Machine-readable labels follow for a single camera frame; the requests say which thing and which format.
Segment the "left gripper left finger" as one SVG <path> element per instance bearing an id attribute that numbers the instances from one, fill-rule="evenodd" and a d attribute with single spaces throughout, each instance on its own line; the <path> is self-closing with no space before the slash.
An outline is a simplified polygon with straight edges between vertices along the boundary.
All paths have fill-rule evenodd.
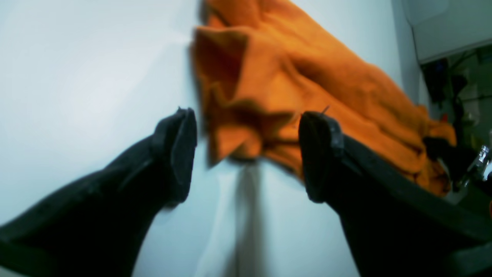
<path id="1" fill-rule="evenodd" d="M 1 226 L 1 267 L 28 277 L 130 277 L 154 217 L 190 191 L 197 121 L 191 108 L 105 168 L 63 186 Z"/>

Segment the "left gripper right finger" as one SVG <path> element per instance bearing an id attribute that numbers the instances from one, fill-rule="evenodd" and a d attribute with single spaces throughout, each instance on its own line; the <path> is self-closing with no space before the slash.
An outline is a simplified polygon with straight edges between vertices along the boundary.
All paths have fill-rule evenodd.
<path id="1" fill-rule="evenodd" d="M 362 277 L 490 277 L 491 220 L 432 195 L 305 112 L 299 125 L 306 192 L 338 214 Z"/>

